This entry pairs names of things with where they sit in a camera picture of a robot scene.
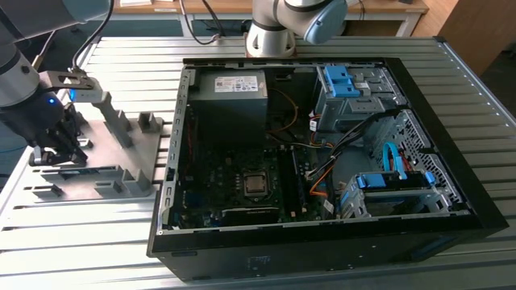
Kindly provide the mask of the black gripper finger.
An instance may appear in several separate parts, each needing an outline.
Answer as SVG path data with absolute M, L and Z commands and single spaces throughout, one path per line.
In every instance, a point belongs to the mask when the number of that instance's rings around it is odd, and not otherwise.
M 56 151 L 60 156 L 65 157 L 67 161 L 81 165 L 87 163 L 88 159 L 79 142 L 79 137 L 83 135 L 80 129 L 83 124 L 85 124 L 83 115 L 76 111 L 75 104 L 68 103 L 64 106 L 64 117 L 56 125 L 56 136 L 59 139 Z
M 53 166 L 72 161 L 77 146 L 35 146 L 29 156 L 31 166 Z

